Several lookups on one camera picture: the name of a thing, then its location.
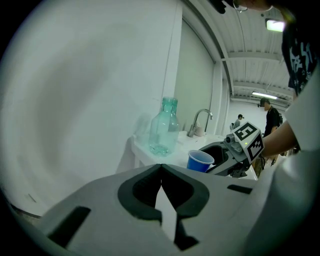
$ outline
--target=man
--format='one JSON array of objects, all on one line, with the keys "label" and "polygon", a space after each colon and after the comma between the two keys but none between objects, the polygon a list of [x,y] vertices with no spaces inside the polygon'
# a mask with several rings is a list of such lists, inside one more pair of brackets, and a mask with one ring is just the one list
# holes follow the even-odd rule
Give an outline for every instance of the man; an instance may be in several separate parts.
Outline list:
[{"label": "man", "polygon": [[[209,0],[221,14],[225,13],[222,0]],[[268,11],[277,8],[285,20],[282,35],[282,54],[289,75],[289,86],[294,88],[293,97],[298,97],[319,62],[319,39],[315,25],[319,23],[318,1],[292,0],[224,0],[239,12],[247,9]],[[263,139],[265,157],[283,153],[297,145],[297,139],[286,121]]]},{"label": "man", "polygon": [[266,126],[263,137],[267,137],[273,133],[280,126],[279,112],[276,110],[267,98],[260,100],[260,109],[262,111],[268,111],[266,114]]},{"label": "man", "polygon": [[237,127],[240,126],[240,120],[242,120],[242,118],[243,118],[242,114],[239,114],[238,119],[234,122],[233,129],[236,129]]}]

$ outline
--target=glass bottle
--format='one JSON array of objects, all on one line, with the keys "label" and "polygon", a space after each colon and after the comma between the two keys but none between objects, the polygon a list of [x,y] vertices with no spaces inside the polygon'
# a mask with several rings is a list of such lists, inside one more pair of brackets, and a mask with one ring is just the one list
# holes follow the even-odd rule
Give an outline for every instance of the glass bottle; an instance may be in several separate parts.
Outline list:
[{"label": "glass bottle", "polygon": [[164,97],[159,114],[152,119],[149,150],[155,155],[165,157],[175,150],[179,135],[177,105],[176,98]]}]

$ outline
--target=blue plastic cup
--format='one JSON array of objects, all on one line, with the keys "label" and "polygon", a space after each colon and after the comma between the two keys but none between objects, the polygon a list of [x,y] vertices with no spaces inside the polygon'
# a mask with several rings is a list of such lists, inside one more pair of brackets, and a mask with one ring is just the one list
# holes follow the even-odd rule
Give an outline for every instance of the blue plastic cup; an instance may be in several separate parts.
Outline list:
[{"label": "blue plastic cup", "polygon": [[191,150],[188,155],[189,160],[186,168],[190,170],[205,173],[210,165],[215,162],[215,159],[211,155],[203,151]]}]

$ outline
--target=ceiling light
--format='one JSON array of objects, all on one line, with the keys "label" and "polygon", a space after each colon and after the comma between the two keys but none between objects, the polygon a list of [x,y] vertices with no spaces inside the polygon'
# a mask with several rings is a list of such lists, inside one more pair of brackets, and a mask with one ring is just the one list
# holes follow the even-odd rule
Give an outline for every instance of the ceiling light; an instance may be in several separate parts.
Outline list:
[{"label": "ceiling light", "polygon": [[283,21],[268,19],[266,21],[266,29],[272,31],[283,32],[285,28],[285,23]]},{"label": "ceiling light", "polygon": [[260,93],[260,92],[253,92],[252,94],[253,94],[253,95],[256,95],[256,96],[261,96],[261,97],[266,97],[266,98],[274,99],[274,100],[277,99],[276,96],[271,96],[271,95],[263,94],[263,93]]}]

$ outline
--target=ceiling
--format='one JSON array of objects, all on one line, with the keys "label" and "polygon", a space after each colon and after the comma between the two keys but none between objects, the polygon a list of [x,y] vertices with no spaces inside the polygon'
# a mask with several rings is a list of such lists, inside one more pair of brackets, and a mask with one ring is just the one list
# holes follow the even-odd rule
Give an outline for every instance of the ceiling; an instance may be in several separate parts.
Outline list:
[{"label": "ceiling", "polygon": [[284,62],[282,33],[269,31],[266,19],[282,20],[273,8],[267,12],[248,10],[238,12],[229,5],[219,14],[207,0],[198,0],[207,10],[219,34],[231,80],[231,99],[256,102],[252,92],[276,96],[276,105],[287,108],[293,100],[293,89],[288,87],[289,73]]}]

